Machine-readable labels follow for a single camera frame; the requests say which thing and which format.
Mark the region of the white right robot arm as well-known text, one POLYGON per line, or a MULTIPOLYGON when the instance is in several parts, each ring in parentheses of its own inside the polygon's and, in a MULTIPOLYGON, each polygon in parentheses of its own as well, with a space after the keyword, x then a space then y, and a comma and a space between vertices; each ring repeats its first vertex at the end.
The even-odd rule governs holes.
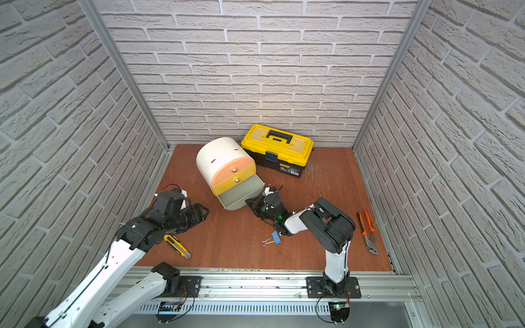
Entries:
POLYGON ((348 251, 356 225, 325 198, 319 198, 305 209, 289 212, 278 192, 263 192, 249 198, 246 204, 256 217, 270 224, 280 236, 293 236, 309 231, 325 250, 323 293, 337 297, 345 292, 348 277, 348 251))

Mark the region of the yellow drawer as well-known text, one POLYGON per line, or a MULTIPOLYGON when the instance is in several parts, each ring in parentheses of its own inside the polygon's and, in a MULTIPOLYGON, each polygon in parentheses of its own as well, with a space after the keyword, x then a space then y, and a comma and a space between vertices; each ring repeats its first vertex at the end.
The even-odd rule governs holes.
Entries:
POLYGON ((224 180, 221 180, 219 182, 213 183, 211 188, 215 195, 221 195, 225 193, 226 191, 229 191, 230 189, 240 185, 242 182, 246 181, 247 179, 253 177, 256 173, 252 171, 242 171, 242 172, 236 172, 233 175, 229 176, 228 178, 225 178, 224 180))

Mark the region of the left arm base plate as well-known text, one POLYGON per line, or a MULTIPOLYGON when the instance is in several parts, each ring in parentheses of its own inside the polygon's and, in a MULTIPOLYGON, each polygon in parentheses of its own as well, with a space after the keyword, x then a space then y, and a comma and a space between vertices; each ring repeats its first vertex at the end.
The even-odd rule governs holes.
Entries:
POLYGON ((161 289, 161 293, 155 295, 158 297, 178 297, 181 298, 186 292, 189 296, 197 297, 200 292, 200 285, 202 284, 202 276, 177 276, 168 279, 162 279, 165 286, 161 289))

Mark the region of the orange top drawer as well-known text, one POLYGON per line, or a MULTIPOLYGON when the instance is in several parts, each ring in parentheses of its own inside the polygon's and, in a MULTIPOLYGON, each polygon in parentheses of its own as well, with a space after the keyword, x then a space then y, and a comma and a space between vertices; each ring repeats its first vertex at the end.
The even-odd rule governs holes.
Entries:
POLYGON ((211 184, 216 185, 219 182, 226 180, 233 174, 236 174, 246 168, 251 168, 253 165, 255 165, 255 161, 251 157, 239 157, 233 159, 217 170, 211 180, 211 184))

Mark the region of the grey bottom drawer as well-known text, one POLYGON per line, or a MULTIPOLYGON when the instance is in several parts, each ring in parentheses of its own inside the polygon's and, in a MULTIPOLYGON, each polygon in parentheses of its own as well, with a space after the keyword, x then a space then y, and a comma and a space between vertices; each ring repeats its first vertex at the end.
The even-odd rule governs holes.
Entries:
POLYGON ((225 210, 238 210, 246 205, 247 199, 258 197, 264 188, 265 183, 254 175, 217 198, 225 210))

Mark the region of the blue binder clip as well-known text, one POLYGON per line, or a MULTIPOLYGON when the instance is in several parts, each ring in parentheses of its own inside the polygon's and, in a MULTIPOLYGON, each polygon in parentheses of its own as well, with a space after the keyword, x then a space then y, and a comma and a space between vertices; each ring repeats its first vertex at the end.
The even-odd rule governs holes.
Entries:
POLYGON ((262 246, 265 247, 270 244, 279 245, 281 243, 280 234, 277 231, 272 232, 271 236, 262 242, 262 246))

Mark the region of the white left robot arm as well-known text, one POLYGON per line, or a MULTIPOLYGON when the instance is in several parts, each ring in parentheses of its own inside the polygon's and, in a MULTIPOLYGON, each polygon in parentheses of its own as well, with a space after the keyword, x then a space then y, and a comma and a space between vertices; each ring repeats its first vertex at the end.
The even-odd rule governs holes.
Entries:
POLYGON ((156 202, 117 232, 104 258, 75 290, 49 314, 27 327, 116 327, 160 296, 186 297, 180 271, 166 262, 155 266, 128 291, 107 303, 110 292, 165 235, 179 235, 206 220, 209 209, 192 203, 179 188, 157 194, 156 202))

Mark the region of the round white drawer cabinet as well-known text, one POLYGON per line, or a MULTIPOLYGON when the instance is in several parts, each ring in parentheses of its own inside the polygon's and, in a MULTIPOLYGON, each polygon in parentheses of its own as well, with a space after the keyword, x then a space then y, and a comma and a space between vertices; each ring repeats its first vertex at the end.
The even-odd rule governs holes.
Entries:
MULTIPOLYGON (((207 143, 200 149, 196 157, 196 165, 201 175, 206 180, 206 183, 211 188, 211 180, 217 170, 229 161, 239 157, 251 156, 247 154, 234 139, 230 137, 221 137, 207 143)), ((256 164, 251 166, 251 168, 246 168, 244 170, 256 173, 256 164)))

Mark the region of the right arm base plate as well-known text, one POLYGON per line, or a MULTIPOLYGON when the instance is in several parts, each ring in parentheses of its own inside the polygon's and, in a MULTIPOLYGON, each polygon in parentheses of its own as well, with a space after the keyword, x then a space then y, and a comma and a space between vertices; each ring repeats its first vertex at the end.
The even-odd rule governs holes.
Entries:
POLYGON ((334 283, 324 276, 310 276, 306 278, 306 290, 310 299, 321 297, 360 299, 362 297, 358 279, 351 276, 345 277, 339 283, 334 283))

